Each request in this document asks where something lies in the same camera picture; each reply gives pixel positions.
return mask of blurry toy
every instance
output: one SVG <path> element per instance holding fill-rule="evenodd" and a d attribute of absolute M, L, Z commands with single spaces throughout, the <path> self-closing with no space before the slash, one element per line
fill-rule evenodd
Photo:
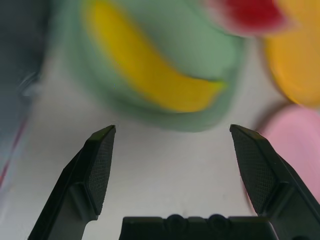
<path fill-rule="evenodd" d="M 294 27 L 265 40 L 275 83 L 290 100 L 320 106 L 320 4 L 318 0 L 279 0 Z"/>
<path fill-rule="evenodd" d="M 212 19 L 241 36 L 283 29 L 288 20 L 274 0 L 206 0 Z"/>
<path fill-rule="evenodd" d="M 244 39 L 208 24 L 207 12 L 198 14 L 185 0 L 67 4 L 65 62 L 103 103 L 189 132 L 209 129 L 228 111 Z"/>
<path fill-rule="evenodd" d="M 259 130 L 320 203 L 320 115 L 299 105 L 280 110 Z"/>
<path fill-rule="evenodd" d="M 0 224 L 39 92 L 49 13 L 49 1 L 0 1 Z"/>

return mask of yellow object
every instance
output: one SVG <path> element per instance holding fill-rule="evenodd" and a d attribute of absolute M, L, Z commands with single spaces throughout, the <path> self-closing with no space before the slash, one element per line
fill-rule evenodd
<path fill-rule="evenodd" d="M 177 72 L 114 3 L 89 1 L 86 27 L 99 48 L 112 59 L 128 85 L 148 101 L 175 112 L 197 112 L 210 106 L 225 83 Z"/>
<path fill-rule="evenodd" d="M 266 38 L 275 81 L 295 103 L 320 105 L 320 0 L 279 0 L 293 21 L 282 33 Z"/>

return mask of green object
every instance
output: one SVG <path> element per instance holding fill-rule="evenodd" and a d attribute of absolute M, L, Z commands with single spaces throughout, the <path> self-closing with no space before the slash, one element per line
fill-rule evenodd
<path fill-rule="evenodd" d="M 123 7 L 178 71 L 192 77 L 223 80 L 227 89 L 210 107 L 193 113 L 171 112 L 146 101 L 90 41 L 82 25 L 81 2 L 69 1 L 64 12 L 62 46 L 65 62 L 76 78 L 116 111 L 159 127 L 199 132 L 216 124 L 228 111 L 235 92 L 244 39 L 215 28 L 199 6 L 187 4 L 186 0 L 110 1 Z"/>

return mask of white table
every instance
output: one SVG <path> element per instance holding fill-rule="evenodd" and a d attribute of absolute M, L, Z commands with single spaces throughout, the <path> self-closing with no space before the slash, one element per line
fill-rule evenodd
<path fill-rule="evenodd" d="M 102 214 L 87 225 L 84 240 L 117 240 L 124 216 L 250 215 L 229 126 L 255 129 L 286 100 L 270 81 L 256 40 L 248 52 L 229 113 L 200 133 L 157 129 L 109 112 L 70 80 L 59 51 L 49 57 L 1 239 L 27 238 L 62 169 L 93 132 L 110 124 L 117 130 L 110 180 Z"/>

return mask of pink object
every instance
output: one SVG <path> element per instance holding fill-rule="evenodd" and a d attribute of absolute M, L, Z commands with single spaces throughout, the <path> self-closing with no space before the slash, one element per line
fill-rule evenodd
<path fill-rule="evenodd" d="M 274 0 L 205 0 L 213 20 L 227 31 L 262 35 L 282 30 L 288 21 Z"/>
<path fill-rule="evenodd" d="M 260 133 L 294 168 L 320 203 L 320 115 L 291 105 L 278 112 Z"/>

